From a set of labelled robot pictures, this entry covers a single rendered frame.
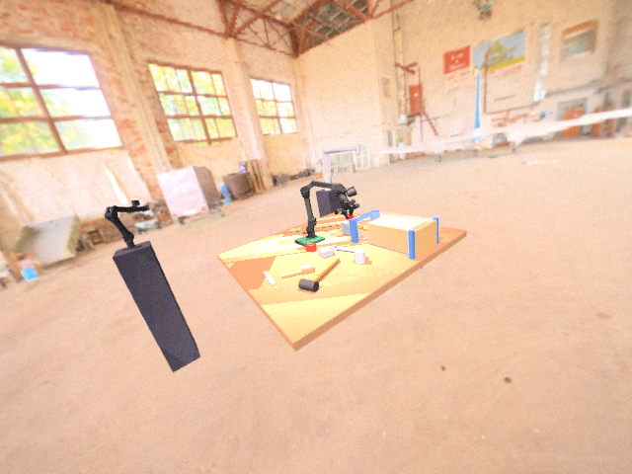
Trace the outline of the mallet with grey head and wooden handle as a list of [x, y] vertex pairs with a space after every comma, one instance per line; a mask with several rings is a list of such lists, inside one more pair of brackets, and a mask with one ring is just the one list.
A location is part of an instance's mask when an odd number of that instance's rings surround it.
[[309, 291], [314, 291], [317, 292], [319, 289], [319, 282], [318, 280], [324, 275], [326, 274], [335, 264], [337, 264], [340, 261], [339, 258], [336, 258], [335, 260], [333, 260], [327, 267], [325, 267], [320, 273], [318, 273], [313, 279], [308, 280], [308, 279], [301, 279], [298, 283], [298, 287], [300, 289], [304, 289], [304, 290], [309, 290]]

